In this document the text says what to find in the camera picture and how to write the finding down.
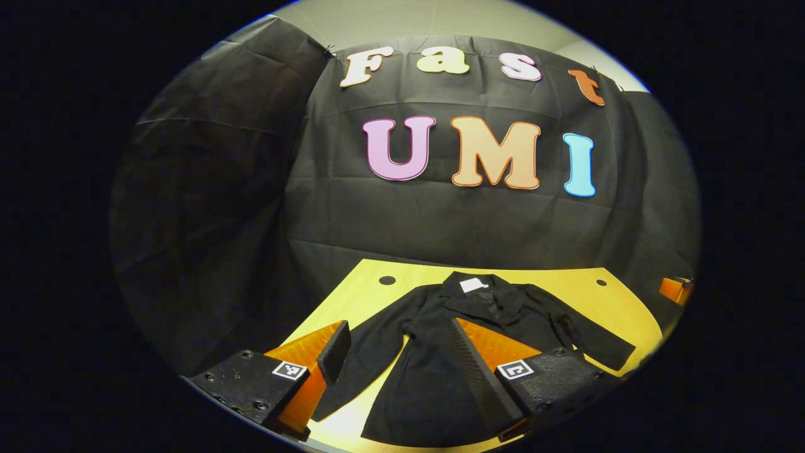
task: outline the letter m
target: letter m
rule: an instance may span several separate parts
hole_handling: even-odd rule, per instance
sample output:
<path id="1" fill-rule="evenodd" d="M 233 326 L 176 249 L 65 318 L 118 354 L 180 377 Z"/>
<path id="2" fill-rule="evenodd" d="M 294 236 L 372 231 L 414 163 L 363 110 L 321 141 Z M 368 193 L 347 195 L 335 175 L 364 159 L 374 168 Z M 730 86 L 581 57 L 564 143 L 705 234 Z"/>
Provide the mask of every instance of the letter m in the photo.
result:
<path id="1" fill-rule="evenodd" d="M 506 185 L 513 189 L 536 189 L 539 187 L 536 168 L 536 142 L 539 127 L 535 124 L 516 122 L 511 125 L 503 143 L 498 143 L 482 118 L 460 116 L 450 124 L 458 130 L 460 157 L 458 173 L 453 175 L 455 185 L 476 186 L 484 178 L 477 171 L 477 162 L 492 185 L 500 182 L 506 167 L 511 164 Z"/>

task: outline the pink letter u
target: pink letter u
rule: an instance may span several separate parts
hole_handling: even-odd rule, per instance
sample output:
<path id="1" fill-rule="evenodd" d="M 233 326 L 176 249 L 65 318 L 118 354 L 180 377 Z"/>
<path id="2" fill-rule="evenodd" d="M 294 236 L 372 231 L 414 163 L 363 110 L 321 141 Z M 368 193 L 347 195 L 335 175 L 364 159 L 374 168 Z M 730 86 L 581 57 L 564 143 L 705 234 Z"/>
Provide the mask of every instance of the pink letter u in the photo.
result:
<path id="1" fill-rule="evenodd" d="M 405 120 L 411 129 L 411 159 L 405 164 L 391 160 L 389 136 L 394 129 L 393 119 L 375 119 L 363 125 L 367 137 L 369 168 L 379 177 L 392 181 L 405 181 L 421 175 L 427 167 L 428 132 L 436 124 L 430 116 L 412 116 Z"/>

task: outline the yellow table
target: yellow table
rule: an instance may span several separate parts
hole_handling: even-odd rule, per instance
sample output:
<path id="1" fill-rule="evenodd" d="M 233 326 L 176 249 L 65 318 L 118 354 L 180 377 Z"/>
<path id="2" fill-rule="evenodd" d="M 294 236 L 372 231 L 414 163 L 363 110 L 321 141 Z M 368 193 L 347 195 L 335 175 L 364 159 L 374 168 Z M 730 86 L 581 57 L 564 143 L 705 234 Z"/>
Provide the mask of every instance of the yellow table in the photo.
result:
<path id="1" fill-rule="evenodd" d="M 549 271 L 522 271 L 497 269 L 446 268 L 421 264 L 403 264 L 377 260 L 363 260 L 324 299 L 318 308 L 292 333 L 285 343 L 341 319 L 355 328 L 378 311 L 404 296 L 413 288 L 442 283 L 452 272 L 469 274 L 493 273 L 509 283 L 531 283 L 554 294 L 579 313 L 613 332 L 635 346 L 634 352 L 620 370 L 613 370 L 594 359 L 584 358 L 597 367 L 614 374 L 634 370 L 641 359 L 649 355 L 660 343 L 663 335 L 657 322 L 642 302 L 615 276 L 604 268 L 567 269 Z M 392 276 L 392 285 L 383 285 L 380 278 Z M 403 348 L 408 338 L 403 340 Z M 397 358 L 357 398 L 341 407 L 321 422 L 310 421 L 308 442 L 311 446 L 323 443 L 337 449 L 355 453 L 413 453 L 444 451 L 474 453 L 499 447 L 501 443 L 492 438 L 451 448 L 398 447 L 377 443 L 361 437 L 366 417 L 380 392 Z"/>

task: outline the coat sleeve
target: coat sleeve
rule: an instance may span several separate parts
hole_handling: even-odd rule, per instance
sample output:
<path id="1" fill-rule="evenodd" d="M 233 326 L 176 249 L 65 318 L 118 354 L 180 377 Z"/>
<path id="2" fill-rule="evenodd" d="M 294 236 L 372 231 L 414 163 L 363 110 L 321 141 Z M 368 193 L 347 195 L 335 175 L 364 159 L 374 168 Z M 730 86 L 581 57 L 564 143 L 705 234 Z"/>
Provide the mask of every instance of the coat sleeve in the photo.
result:
<path id="1" fill-rule="evenodd" d="M 422 307 L 427 286 L 412 289 L 350 331 L 352 346 L 336 383 L 324 391 L 312 419 L 321 421 L 378 378 L 403 345 L 403 329 Z"/>
<path id="2" fill-rule="evenodd" d="M 634 345 L 575 311 L 548 291 L 534 285 L 525 285 L 522 289 L 545 309 L 545 315 L 565 347 L 575 344 L 584 354 L 613 370 L 621 369 L 634 352 Z"/>

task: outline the coat collar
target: coat collar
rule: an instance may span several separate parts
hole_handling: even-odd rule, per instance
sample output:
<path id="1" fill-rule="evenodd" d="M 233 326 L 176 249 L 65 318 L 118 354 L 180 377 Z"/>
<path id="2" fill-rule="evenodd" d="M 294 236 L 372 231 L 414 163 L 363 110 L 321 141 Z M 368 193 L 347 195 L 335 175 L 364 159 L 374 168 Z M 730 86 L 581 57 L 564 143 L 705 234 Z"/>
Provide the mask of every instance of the coat collar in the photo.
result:
<path id="1" fill-rule="evenodd" d="M 471 278 L 478 278 L 488 288 L 480 288 L 465 293 L 461 288 L 461 282 Z M 489 292 L 495 296 L 497 303 L 501 307 L 498 317 L 486 308 L 486 305 L 477 296 L 479 292 Z M 467 274 L 463 272 L 453 272 L 444 281 L 440 288 L 440 296 L 446 297 L 444 306 L 450 310 L 467 314 L 474 318 L 481 318 L 488 322 L 503 325 L 513 321 L 522 308 L 526 296 L 521 293 L 509 282 L 494 274 Z"/>

